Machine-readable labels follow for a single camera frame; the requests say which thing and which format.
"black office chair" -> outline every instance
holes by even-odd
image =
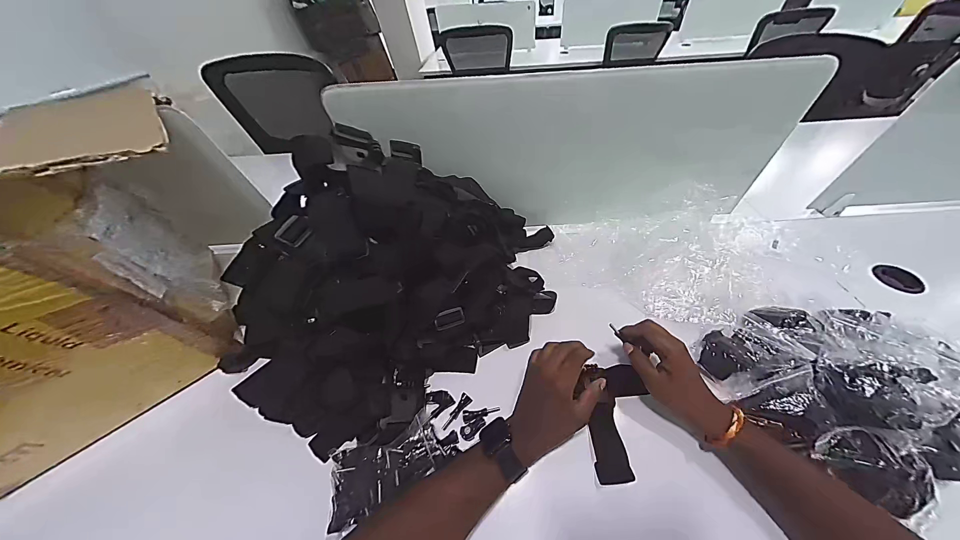
[[[321,62],[301,55],[263,53],[205,64],[201,77],[264,154],[293,151],[297,135],[328,135],[320,92],[337,83]]]
[[[673,23],[669,22],[637,22],[614,26],[607,32],[603,66],[624,67],[653,63],[671,32]]]
[[[913,94],[957,60],[960,1],[935,2],[923,8],[867,83],[865,101],[885,113],[909,105]]]
[[[813,0],[784,0],[783,6],[780,8],[780,10],[785,12],[787,10],[809,8],[811,2],[813,2]]]
[[[763,15],[750,36],[748,54],[760,43],[796,34],[818,34],[836,13],[835,8],[803,8]]]
[[[798,34],[764,41],[747,54],[747,58],[836,57],[839,60],[836,73],[801,120],[816,122],[865,115],[863,90],[886,50],[886,43],[872,37]]]
[[[440,46],[454,77],[498,75],[510,71],[514,31],[494,24],[450,28],[440,32]]]

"bracelet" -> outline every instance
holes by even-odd
[[[743,425],[746,423],[747,417],[743,414],[743,410],[741,410],[740,407],[732,405],[732,409],[733,420],[731,421],[730,427],[727,428],[727,432],[715,439],[705,437],[707,444],[710,446],[714,448],[727,448],[730,446],[733,438],[740,433],[740,430],[743,430]]]

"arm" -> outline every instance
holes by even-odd
[[[627,341],[646,339],[660,359],[655,366],[639,348],[624,344],[657,401],[697,433],[715,439],[727,431],[732,410],[707,388],[682,341],[653,321],[620,332]],[[917,540],[885,510],[749,422],[717,453],[792,540]]]
[[[579,341],[547,343],[530,356],[508,421],[514,452],[524,466],[529,468],[587,424],[606,384],[596,380],[573,399],[580,371],[591,357],[593,351]],[[510,487],[496,462],[478,446],[381,508],[350,540],[467,538]]]

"hand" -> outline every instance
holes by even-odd
[[[733,419],[732,410],[707,388],[683,341],[651,320],[622,328],[620,334],[628,342],[643,343],[645,339],[660,359],[655,366],[654,360],[639,347],[631,343],[623,345],[651,396],[708,438],[718,438],[727,432]]]
[[[508,421],[516,456],[530,467],[587,424],[607,381],[592,382],[580,398],[573,388],[593,351],[579,341],[547,343],[530,355],[514,415]]]

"white wall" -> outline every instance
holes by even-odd
[[[207,61],[253,52],[316,56],[284,0],[87,0],[137,68],[150,73],[229,155],[260,151],[200,78]]]
[[[137,73],[83,2],[0,0],[0,111]]]
[[[380,31],[398,79],[419,79],[420,66],[433,52],[423,0],[372,0]]]

